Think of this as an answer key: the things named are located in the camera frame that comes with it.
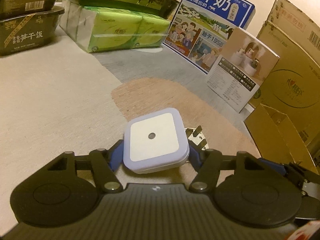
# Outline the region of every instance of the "brown cardboard box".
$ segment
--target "brown cardboard box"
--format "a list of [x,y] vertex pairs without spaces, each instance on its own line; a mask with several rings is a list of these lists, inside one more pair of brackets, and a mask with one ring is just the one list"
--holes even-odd
[[258,105],[244,121],[263,158],[276,163],[299,163],[316,173],[318,170],[286,114]]
[[258,39],[280,56],[272,72],[251,98],[289,116],[308,145],[320,132],[320,67],[293,39],[266,22]]
[[320,28],[288,0],[277,0],[267,21],[276,25],[320,65]]

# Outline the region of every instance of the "red logo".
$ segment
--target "red logo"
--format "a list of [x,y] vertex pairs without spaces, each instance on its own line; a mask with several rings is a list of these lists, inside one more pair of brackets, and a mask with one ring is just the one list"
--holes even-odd
[[126,31],[126,29],[116,29],[115,34],[125,34]]
[[297,96],[298,95],[302,96],[303,90],[296,84],[295,80],[292,80],[289,78],[287,80],[287,84],[292,92],[294,92]]

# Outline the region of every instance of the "barcode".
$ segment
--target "barcode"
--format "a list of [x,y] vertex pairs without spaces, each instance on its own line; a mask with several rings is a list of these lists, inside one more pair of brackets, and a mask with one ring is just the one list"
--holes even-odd
[[305,131],[301,131],[299,133],[299,135],[300,135],[300,137],[301,137],[303,142],[306,142],[306,140],[308,140],[308,135],[307,135],[307,133]]
[[42,9],[44,1],[27,2],[25,11]]
[[309,41],[313,44],[313,46],[320,50],[320,38],[313,31],[311,31]]

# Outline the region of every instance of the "blue milk box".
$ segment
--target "blue milk box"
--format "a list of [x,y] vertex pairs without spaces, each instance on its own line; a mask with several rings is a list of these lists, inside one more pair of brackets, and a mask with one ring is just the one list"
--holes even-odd
[[247,0],[182,0],[164,44],[208,73],[233,30],[246,29],[254,13]]

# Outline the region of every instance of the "humidifier box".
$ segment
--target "humidifier box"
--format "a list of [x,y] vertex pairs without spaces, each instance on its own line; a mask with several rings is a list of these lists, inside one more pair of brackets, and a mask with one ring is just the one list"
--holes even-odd
[[207,85],[239,113],[278,60],[273,50],[236,28],[212,65]]
[[166,108],[131,120],[124,133],[124,165],[151,173],[183,165],[188,139],[178,110]]
[[64,2],[60,27],[86,52],[159,47],[167,36],[168,20],[116,8],[82,7]]

